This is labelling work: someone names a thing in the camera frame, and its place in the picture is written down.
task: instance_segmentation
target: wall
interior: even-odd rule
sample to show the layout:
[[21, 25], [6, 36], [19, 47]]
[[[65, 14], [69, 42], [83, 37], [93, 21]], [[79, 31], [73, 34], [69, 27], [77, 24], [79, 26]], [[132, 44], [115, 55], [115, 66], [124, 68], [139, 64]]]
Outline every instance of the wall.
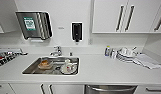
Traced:
[[[0, 47], [144, 47], [148, 34], [92, 34], [90, 31], [91, 0], [15, 0], [18, 11], [45, 11], [51, 19], [53, 37], [43, 43], [24, 40], [21, 31], [0, 34]], [[71, 23], [83, 23], [83, 40], [75, 45]]]
[[161, 34], [150, 34], [143, 52], [161, 62]]

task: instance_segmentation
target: black dispenser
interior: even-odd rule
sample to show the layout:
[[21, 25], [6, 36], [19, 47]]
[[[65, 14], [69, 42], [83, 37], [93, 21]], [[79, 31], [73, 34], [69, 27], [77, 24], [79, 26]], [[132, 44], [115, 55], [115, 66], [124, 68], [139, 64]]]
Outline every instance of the black dispenser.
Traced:
[[75, 42], [82, 40], [82, 23], [72, 23], [72, 39]]

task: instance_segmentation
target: countertop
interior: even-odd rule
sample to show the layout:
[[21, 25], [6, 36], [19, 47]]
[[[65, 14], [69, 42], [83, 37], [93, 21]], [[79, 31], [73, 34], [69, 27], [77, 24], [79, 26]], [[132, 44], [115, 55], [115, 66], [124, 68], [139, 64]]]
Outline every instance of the countertop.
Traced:
[[80, 58], [77, 75], [22, 74], [35, 60], [44, 56], [48, 55], [19, 56], [1, 66], [0, 83], [161, 85], [161, 69], [150, 70], [104, 55], [73, 56]]

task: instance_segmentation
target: white cabinet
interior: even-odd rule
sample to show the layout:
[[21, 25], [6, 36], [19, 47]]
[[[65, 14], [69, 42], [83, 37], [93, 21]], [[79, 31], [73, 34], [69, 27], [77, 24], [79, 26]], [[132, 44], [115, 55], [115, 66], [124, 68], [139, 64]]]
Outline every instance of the white cabinet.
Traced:
[[10, 84], [16, 94], [49, 94], [44, 84]]
[[138, 86], [134, 94], [161, 94], [161, 86]]
[[92, 33], [119, 33], [128, 0], [94, 0]]
[[16, 94], [83, 94], [84, 85], [10, 84]]
[[149, 33], [161, 0], [95, 0], [92, 33]]
[[0, 33], [20, 30], [16, 11], [14, 0], [0, 0]]
[[161, 7], [154, 20], [150, 33], [161, 33]]
[[84, 85], [48, 85], [50, 94], [84, 94]]
[[121, 32], [149, 33], [160, 4], [161, 0], [129, 0]]
[[0, 94], [15, 94], [9, 84], [0, 84]]

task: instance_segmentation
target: sink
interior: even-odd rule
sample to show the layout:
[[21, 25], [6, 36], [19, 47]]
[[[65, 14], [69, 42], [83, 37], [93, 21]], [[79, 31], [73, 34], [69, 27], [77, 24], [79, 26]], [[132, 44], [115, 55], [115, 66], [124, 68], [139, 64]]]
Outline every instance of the sink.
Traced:
[[[69, 59], [70, 63], [76, 66], [74, 72], [70, 74], [65, 74], [61, 72], [62, 66], [64, 66], [65, 60]], [[52, 63], [52, 67], [50, 69], [40, 69], [38, 65], [43, 61], [47, 60]], [[33, 62], [26, 70], [24, 70], [23, 74], [49, 74], [49, 75], [76, 75], [78, 73], [79, 66], [79, 58], [75, 57], [41, 57], [38, 58], [35, 62]]]

